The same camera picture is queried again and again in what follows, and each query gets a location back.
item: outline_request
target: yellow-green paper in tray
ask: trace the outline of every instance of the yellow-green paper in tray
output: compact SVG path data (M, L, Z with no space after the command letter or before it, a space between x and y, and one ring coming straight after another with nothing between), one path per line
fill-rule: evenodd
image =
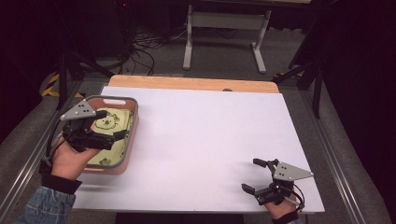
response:
M99 110L106 110L107 116L104 119L98 119L93 123L92 129L94 132L113 135L113 133L122 130L129 131L129 123L132 119L131 110L107 107L99 108L98 111ZM111 150L102 150L93 157L88 164L104 166L117 164L122 158L126 144L126 138L115 142Z

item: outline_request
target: black wrist strap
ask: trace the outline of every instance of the black wrist strap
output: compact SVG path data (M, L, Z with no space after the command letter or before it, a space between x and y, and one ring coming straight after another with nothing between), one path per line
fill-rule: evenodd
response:
M42 175L41 178L41 185L43 187L54 189L66 194L74 194L81 183L81 181L69 180L57 175Z
M297 210L287 213L285 216L278 219L273 219L274 224L287 224L298 219Z

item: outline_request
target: human hand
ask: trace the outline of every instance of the human hand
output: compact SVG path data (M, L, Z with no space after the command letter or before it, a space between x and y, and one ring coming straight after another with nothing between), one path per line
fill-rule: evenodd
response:
M55 150L53 156L51 174L70 180L76 180L81 175L87 162L101 151L87 148L83 152L77 152L63 138L58 142L58 144L60 143L62 144Z
M294 194L290 195L292 201L296 201L296 196ZM296 210L296 205L289 202L288 200L283 200L282 203L276 205L274 203L266 203L264 205L270 212L272 219L279 219L285 216L287 213L294 212Z

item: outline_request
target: white tabletop surface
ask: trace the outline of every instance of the white tabletop surface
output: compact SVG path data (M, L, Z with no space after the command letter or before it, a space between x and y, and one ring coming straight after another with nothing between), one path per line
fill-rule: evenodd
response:
M179 213L261 212L241 189L272 182L252 163L279 159L310 170L280 93L104 87L133 97L139 123L127 170L83 174L75 209ZM307 213L323 212L314 178L295 181Z

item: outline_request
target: white metal stand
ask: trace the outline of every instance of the white metal stand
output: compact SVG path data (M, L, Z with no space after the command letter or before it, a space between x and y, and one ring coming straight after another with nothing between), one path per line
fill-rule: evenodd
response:
M265 30L270 20L271 11L266 11L265 15L240 15L226 13L210 13L210 12L193 12L192 6L189 6L187 16L187 43L184 53L183 69L189 70L191 67L192 54L192 27L210 27L210 28L229 28L241 30L258 30L259 36L256 42L251 44L254 57L259 68L259 72L266 72L264 61L260 48Z

